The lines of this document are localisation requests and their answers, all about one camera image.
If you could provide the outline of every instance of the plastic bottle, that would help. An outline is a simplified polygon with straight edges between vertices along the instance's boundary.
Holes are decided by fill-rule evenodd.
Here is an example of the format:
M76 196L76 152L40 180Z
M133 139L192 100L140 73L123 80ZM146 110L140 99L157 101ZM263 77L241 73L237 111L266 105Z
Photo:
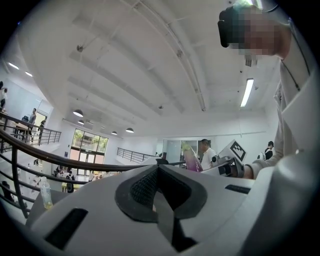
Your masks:
M41 196L42 196L44 208L49 210L53 206L53 203L52 203L52 200L51 200L50 185L47 182L47 178L46 177L42 177L41 178L40 190L41 190Z

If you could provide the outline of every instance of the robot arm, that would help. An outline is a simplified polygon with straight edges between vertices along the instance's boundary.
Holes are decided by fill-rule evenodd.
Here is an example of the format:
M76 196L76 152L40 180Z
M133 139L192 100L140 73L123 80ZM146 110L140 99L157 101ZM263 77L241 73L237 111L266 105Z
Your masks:
M234 139L218 155L212 157L213 168L203 171L213 176L230 176L232 168L237 171L237 176L244 176L243 161L247 152Z

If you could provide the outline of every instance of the mesh grille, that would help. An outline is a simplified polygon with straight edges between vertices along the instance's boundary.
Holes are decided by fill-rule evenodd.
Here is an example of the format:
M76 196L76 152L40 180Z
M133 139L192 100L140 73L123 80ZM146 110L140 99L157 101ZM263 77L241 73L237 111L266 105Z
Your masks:
M130 192L136 202L152 209L157 189L157 170L155 170L133 184Z

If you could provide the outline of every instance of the white ceiling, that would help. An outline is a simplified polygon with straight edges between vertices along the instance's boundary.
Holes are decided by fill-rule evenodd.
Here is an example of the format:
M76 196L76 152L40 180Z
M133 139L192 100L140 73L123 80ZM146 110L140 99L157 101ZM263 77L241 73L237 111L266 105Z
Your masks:
M49 15L42 14L50 29L45 21L39 23L40 18L38 27L26 21L21 29L35 40L28 46L29 52L35 49L33 65L25 46L21 50L27 66L33 66L35 81L39 77L45 81L38 85L52 105L61 107L59 100L67 101L69 121L77 122L71 113L81 109L83 119L107 126L107 133L136 124L161 125L162 118L202 115L203 107L206 112L238 112L248 78L254 78L254 89L245 108L256 111L264 107L263 98L271 97L265 96L268 87L279 82L278 60L259 57L257 66L247 67L238 50L221 46L219 13L231 4L228 0L57 0ZM30 30L41 33L31 38ZM77 45L84 46L82 53ZM36 57L37 49L42 59Z

